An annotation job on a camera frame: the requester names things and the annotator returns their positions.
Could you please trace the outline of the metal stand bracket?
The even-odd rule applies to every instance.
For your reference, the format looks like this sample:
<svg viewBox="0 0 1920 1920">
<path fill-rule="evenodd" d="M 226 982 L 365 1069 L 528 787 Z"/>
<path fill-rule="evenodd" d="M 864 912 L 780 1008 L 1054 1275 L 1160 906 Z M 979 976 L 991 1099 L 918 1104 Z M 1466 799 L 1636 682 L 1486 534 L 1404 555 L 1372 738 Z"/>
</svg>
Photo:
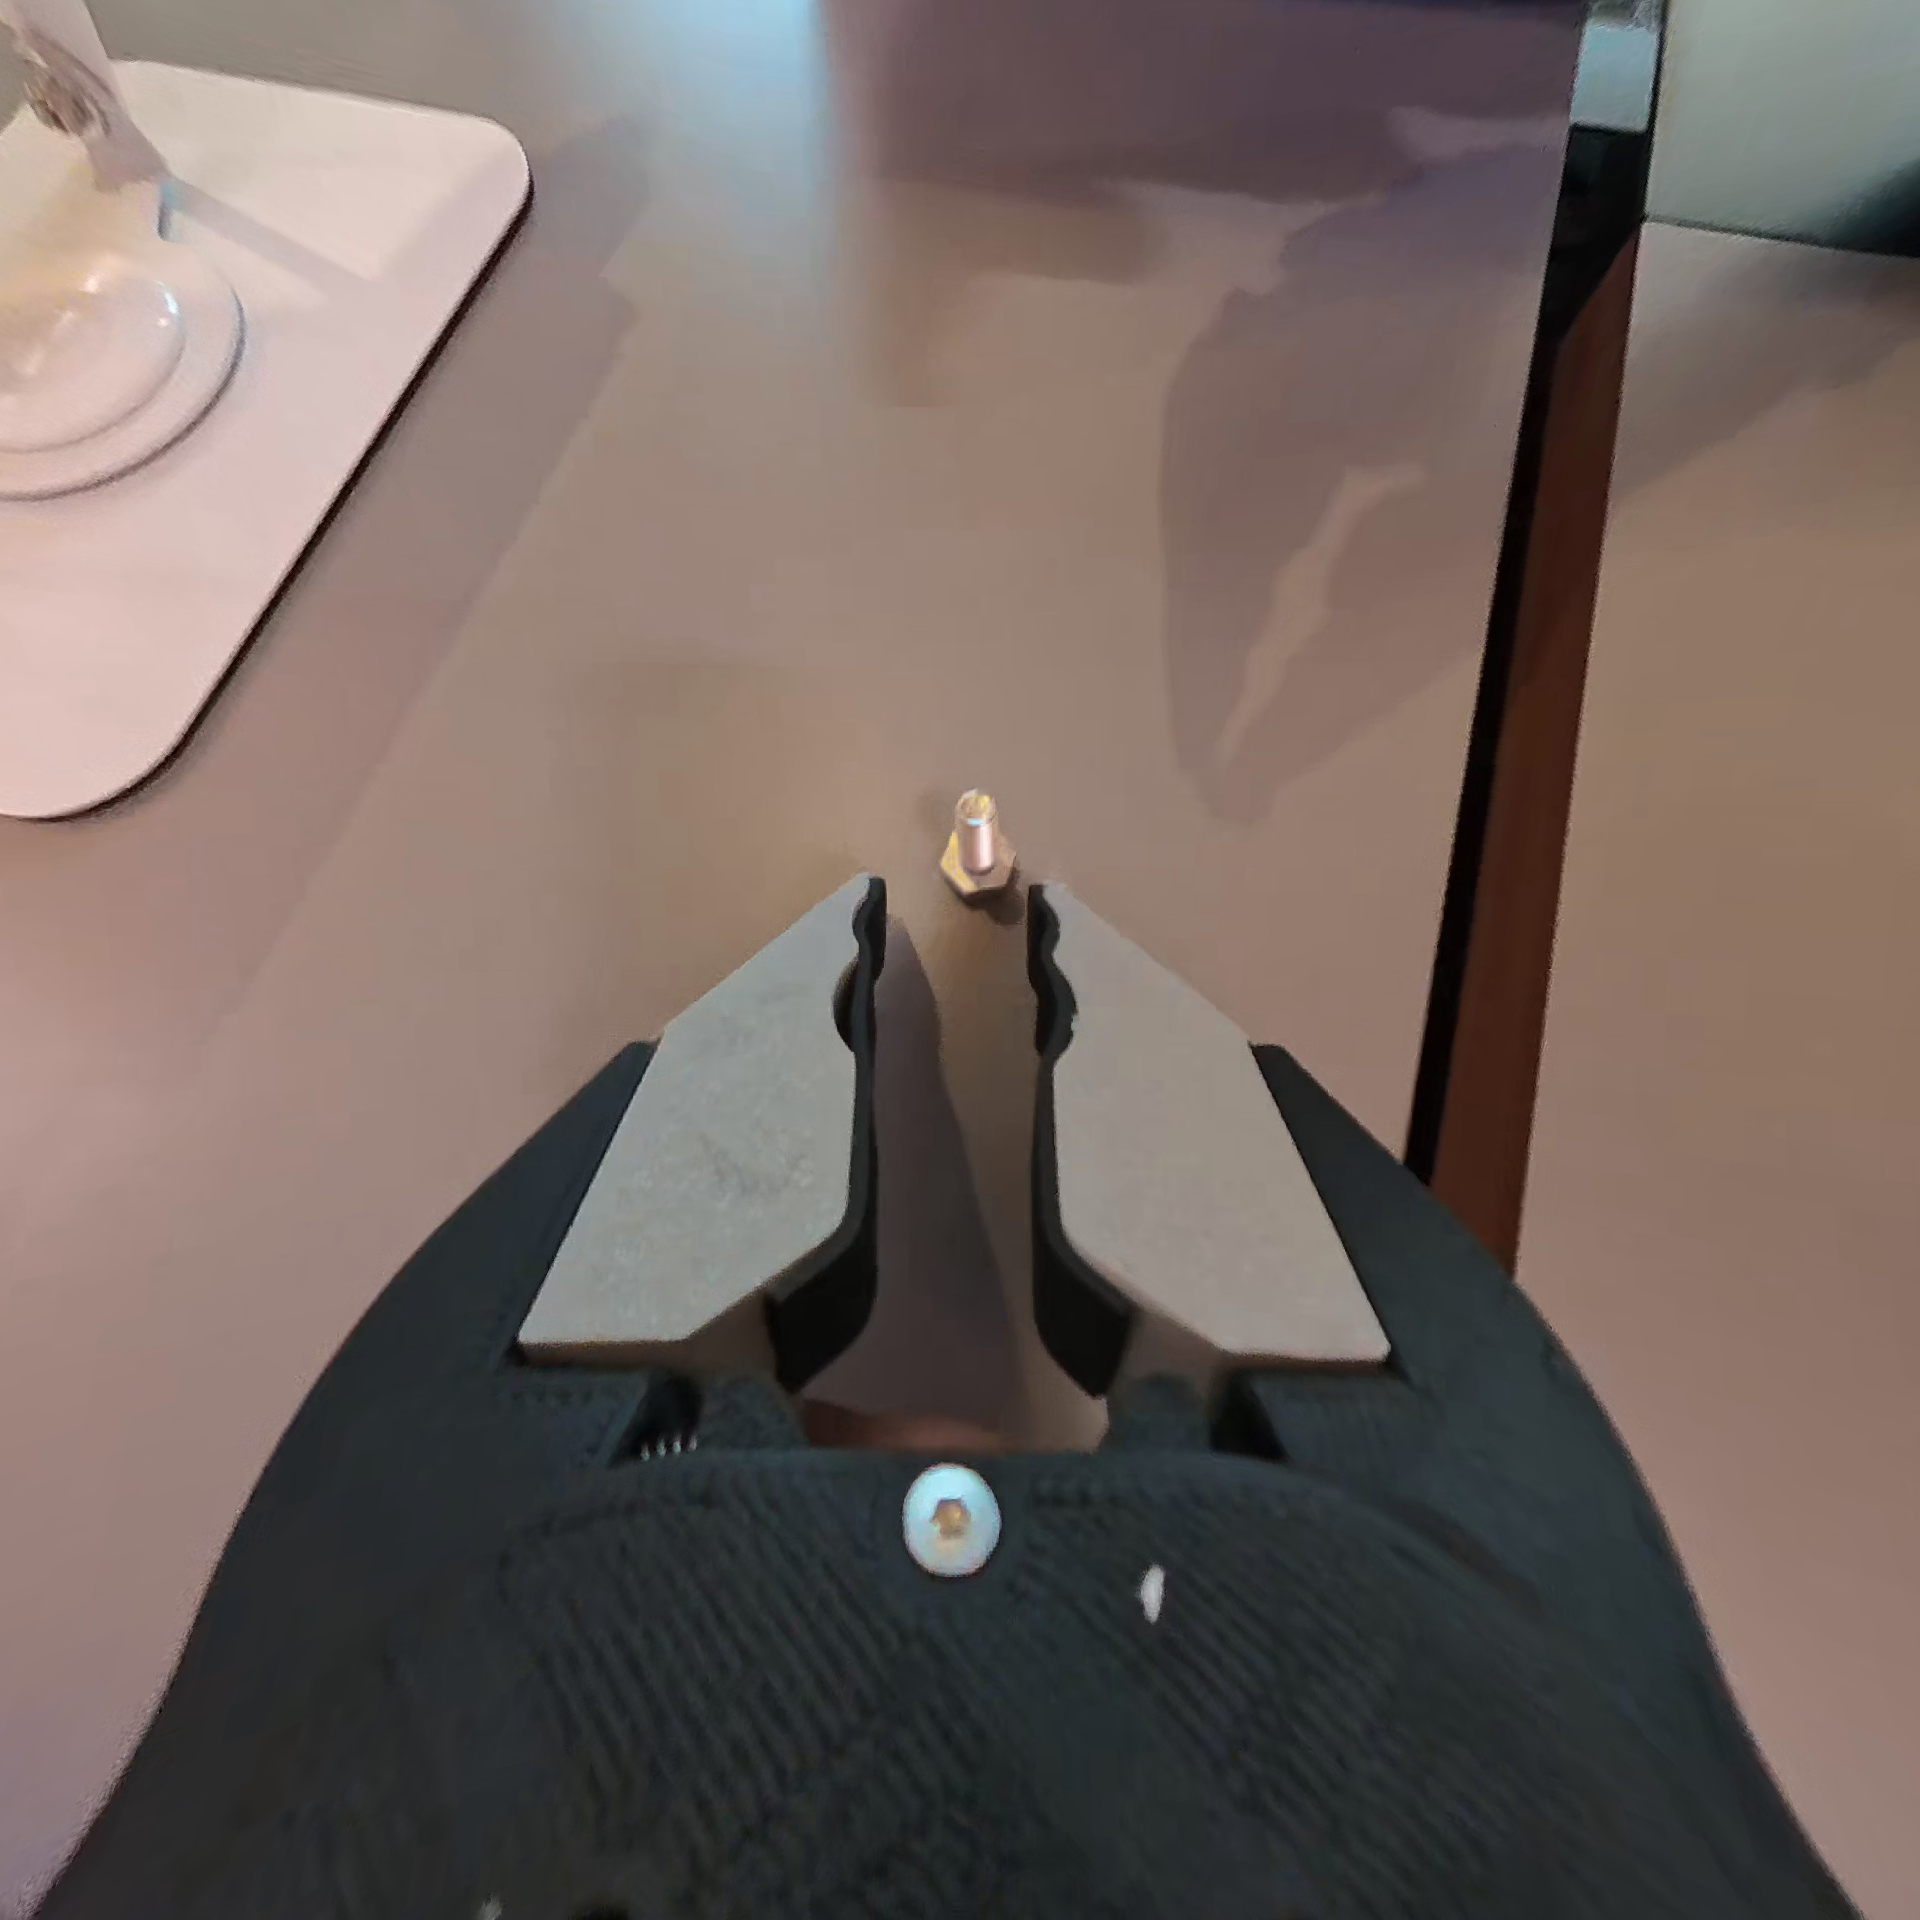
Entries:
<svg viewBox="0 0 1920 1920">
<path fill-rule="evenodd" d="M 164 238 L 170 162 L 136 122 L 86 2 L 4 2 L 28 106 L 86 163 L 76 233 L 143 246 Z"/>
</svg>

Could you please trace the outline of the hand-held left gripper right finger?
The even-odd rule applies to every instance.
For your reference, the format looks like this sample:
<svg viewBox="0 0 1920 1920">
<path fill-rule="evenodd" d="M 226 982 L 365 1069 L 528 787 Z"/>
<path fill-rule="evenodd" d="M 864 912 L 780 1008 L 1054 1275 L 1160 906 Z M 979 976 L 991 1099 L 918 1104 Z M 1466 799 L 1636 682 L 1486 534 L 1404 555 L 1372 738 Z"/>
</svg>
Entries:
<svg viewBox="0 0 1920 1920">
<path fill-rule="evenodd" d="M 1062 885 L 1027 894 L 1031 1285 L 1088 1395 L 1382 1370 L 1389 1342 L 1255 1043 Z"/>
</svg>

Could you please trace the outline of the clear round swivel disc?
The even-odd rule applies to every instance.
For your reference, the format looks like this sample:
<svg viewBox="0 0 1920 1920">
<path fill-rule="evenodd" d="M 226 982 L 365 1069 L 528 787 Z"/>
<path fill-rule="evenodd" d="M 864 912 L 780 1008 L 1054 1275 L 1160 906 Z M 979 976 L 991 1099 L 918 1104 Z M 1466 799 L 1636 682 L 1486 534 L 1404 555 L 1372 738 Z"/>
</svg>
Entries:
<svg viewBox="0 0 1920 1920">
<path fill-rule="evenodd" d="M 247 341 L 231 280 L 170 234 L 155 182 L 58 190 L 2 253 L 2 497 L 151 463 L 224 395 Z"/>
</svg>

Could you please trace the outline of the silver hex bolt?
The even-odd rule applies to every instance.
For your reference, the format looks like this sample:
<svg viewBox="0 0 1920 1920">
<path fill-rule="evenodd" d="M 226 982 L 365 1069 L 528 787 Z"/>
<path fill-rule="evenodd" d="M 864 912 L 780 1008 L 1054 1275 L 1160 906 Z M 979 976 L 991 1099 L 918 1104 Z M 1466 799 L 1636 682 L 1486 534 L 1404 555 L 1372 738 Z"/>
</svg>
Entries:
<svg viewBox="0 0 1920 1920">
<path fill-rule="evenodd" d="M 1019 856 L 991 790 L 972 785 L 958 794 L 940 870 L 964 905 L 989 905 L 1014 887 Z"/>
</svg>

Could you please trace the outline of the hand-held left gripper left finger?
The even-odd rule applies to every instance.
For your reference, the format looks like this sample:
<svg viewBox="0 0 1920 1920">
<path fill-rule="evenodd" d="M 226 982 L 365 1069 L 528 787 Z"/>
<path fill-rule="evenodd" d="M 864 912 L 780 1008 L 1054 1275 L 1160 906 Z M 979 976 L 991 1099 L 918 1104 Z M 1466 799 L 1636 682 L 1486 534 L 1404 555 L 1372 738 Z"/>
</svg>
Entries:
<svg viewBox="0 0 1920 1920">
<path fill-rule="evenodd" d="M 664 1026 L 518 1325 L 526 1360 L 803 1389 L 856 1342 L 887 922 L 856 873 Z"/>
</svg>

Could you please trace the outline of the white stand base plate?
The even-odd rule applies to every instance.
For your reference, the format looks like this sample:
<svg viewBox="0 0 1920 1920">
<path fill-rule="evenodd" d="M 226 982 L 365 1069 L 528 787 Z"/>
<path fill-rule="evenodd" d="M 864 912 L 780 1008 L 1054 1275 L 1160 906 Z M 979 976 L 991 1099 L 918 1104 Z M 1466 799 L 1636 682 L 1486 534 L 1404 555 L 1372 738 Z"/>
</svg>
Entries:
<svg viewBox="0 0 1920 1920">
<path fill-rule="evenodd" d="M 182 435 L 2 509 L 2 810 L 79 815 L 182 745 L 532 197 L 498 121 L 116 62 L 167 229 L 242 338 Z"/>
</svg>

